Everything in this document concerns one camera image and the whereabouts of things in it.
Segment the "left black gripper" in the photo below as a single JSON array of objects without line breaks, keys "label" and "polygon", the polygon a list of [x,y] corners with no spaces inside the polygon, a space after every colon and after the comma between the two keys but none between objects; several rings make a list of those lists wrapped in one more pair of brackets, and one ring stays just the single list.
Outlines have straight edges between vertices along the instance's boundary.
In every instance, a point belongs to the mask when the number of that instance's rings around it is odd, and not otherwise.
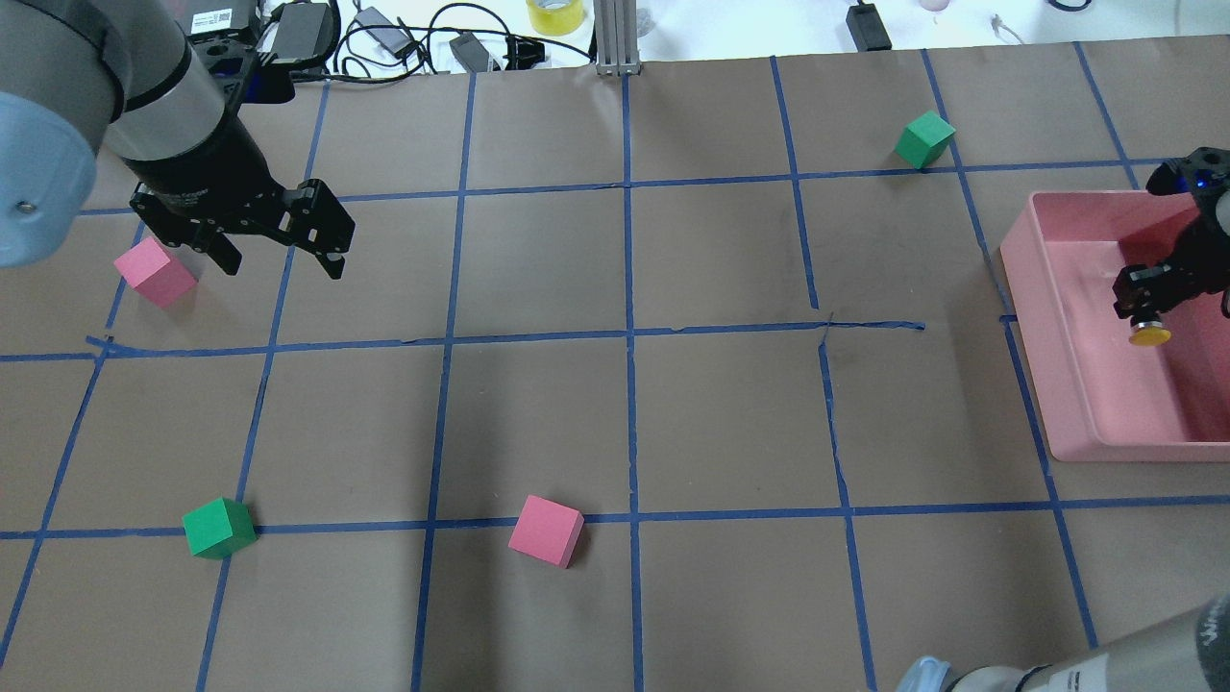
[{"label": "left black gripper", "polygon": [[355,237],[355,219],[323,179],[287,188],[260,186],[237,195],[197,191],[157,194],[145,183],[129,197],[148,231],[167,248],[196,250],[228,277],[236,277],[242,254],[225,235],[260,235],[312,254],[330,280],[341,280]]}]

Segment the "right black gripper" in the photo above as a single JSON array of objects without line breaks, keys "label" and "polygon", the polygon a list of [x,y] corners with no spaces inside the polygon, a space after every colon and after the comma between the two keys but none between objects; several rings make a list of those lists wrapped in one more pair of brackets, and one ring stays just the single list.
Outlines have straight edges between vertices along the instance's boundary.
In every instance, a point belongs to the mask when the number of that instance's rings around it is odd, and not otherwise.
[{"label": "right black gripper", "polygon": [[1216,216],[1196,211],[1173,241],[1171,254],[1155,265],[1128,264],[1113,281],[1118,320],[1161,321],[1161,315],[1199,295],[1221,294],[1228,318],[1229,237]]}]

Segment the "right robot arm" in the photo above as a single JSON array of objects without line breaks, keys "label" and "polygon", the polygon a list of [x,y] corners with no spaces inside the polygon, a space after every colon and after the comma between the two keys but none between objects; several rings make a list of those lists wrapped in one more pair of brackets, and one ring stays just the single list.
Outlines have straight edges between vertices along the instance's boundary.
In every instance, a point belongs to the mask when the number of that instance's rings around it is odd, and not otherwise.
[{"label": "right robot arm", "polygon": [[[1001,245],[1050,455],[1060,461],[1228,460],[1228,323],[1204,293],[1116,315],[1119,273],[1228,256],[1202,232],[1225,203],[1143,191],[1033,193]],[[919,658],[902,691],[1225,691],[1228,597],[1057,664],[957,674]]]}]

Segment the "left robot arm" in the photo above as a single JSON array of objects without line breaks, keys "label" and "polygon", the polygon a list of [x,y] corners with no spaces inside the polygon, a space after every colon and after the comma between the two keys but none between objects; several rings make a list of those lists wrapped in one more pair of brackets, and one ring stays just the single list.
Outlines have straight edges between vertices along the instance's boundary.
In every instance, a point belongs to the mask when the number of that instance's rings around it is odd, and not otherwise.
[{"label": "left robot arm", "polygon": [[287,59],[236,37],[193,37],[160,1],[5,1],[2,10],[4,267],[62,250],[109,149],[137,176],[129,205],[167,248],[234,275],[237,235],[303,250],[338,280],[355,219],[321,179],[274,179],[240,119],[284,104],[295,74],[341,39]]}]

